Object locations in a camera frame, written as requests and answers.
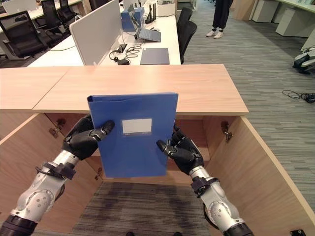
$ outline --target black robotic glove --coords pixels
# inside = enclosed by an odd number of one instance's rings
[[[63,150],[71,152],[80,160],[90,157],[97,149],[97,142],[113,130],[115,123],[108,120],[101,128],[94,129],[90,115],[81,118],[63,141]]]
[[[165,155],[172,158],[186,175],[189,175],[193,168],[204,166],[202,155],[196,144],[176,125],[174,125],[172,138],[167,143],[158,140],[157,146]]]

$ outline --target white sneaker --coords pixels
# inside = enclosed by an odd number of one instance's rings
[[[212,37],[212,36],[215,36],[216,33],[217,33],[216,31],[213,31],[213,30],[212,30],[212,31],[210,31],[209,33],[207,33],[206,36],[207,36],[207,37]]]
[[[223,36],[223,32],[219,31],[214,38],[218,39],[218,38],[222,38],[222,36]]]

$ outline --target wooden cabinet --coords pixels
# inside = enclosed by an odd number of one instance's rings
[[[0,140],[22,124],[33,113],[7,112],[0,110]]]
[[[19,196],[30,186],[35,166],[55,159],[61,150],[63,135],[54,138],[54,127],[44,114],[34,114],[23,125],[0,141],[0,221],[15,208]],[[70,232],[101,184],[86,161],[75,167],[73,180],[65,184],[63,196],[45,214],[38,228]]]
[[[222,140],[207,170],[220,180],[255,236],[284,236],[303,229],[315,235],[315,215],[287,172],[245,117],[233,138]],[[211,229],[212,236],[220,234]]]
[[[252,0],[239,0],[248,3]],[[89,112],[86,98],[101,94],[136,94],[174,91],[179,94],[177,124],[197,144],[209,174],[219,178],[227,197],[256,236],[285,236],[303,229],[315,235],[315,215],[291,178],[249,121],[248,110],[223,65],[84,66],[75,68],[21,68],[0,71],[7,88],[1,108],[41,114],[15,123],[0,141],[0,220],[16,205],[35,176],[35,166],[53,160],[63,135]],[[20,83],[21,74],[29,76]],[[48,74],[45,83],[42,77]],[[32,99],[25,89],[38,91]],[[66,123],[55,139],[48,130],[57,120]],[[223,130],[230,135],[229,142]],[[95,180],[102,167],[99,152],[76,166],[63,197],[46,214],[39,228],[68,233],[102,181],[185,185],[189,176],[169,160],[166,176]],[[211,234],[220,235],[211,228]]]

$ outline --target white label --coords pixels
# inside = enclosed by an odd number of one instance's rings
[[[152,119],[128,119],[123,120],[123,134],[150,133]]]

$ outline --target robotic arm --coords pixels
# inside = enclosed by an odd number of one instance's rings
[[[315,47],[306,49],[302,54],[294,58],[293,67],[300,73],[309,73],[309,70],[315,68]]]
[[[91,116],[80,119],[63,141],[60,154],[42,168],[36,167],[37,175],[19,198],[17,206],[0,228],[0,236],[29,236],[34,232],[44,213],[63,194],[65,182],[72,179],[75,165],[90,157],[97,149],[97,142],[104,139],[114,128],[107,121],[101,128],[94,129]]]
[[[237,208],[227,199],[219,180],[210,176],[204,168],[202,155],[195,143],[179,127],[174,126],[171,140],[167,143],[158,140],[157,146],[191,177],[191,186],[203,201],[205,218],[213,227],[224,236],[253,236]]]
[[[63,141],[60,154],[52,162],[36,167],[37,175],[19,198],[17,206],[0,228],[0,236],[30,236],[44,213],[63,194],[65,182],[72,179],[75,165],[90,157],[114,128],[107,121],[101,128],[94,129],[90,116],[78,121]],[[219,180],[211,177],[204,168],[203,158],[194,142],[177,126],[173,137],[166,144],[157,141],[161,151],[174,159],[179,169],[192,178],[192,188],[204,203],[204,214],[208,222],[224,236],[253,236],[236,207],[226,198]]]

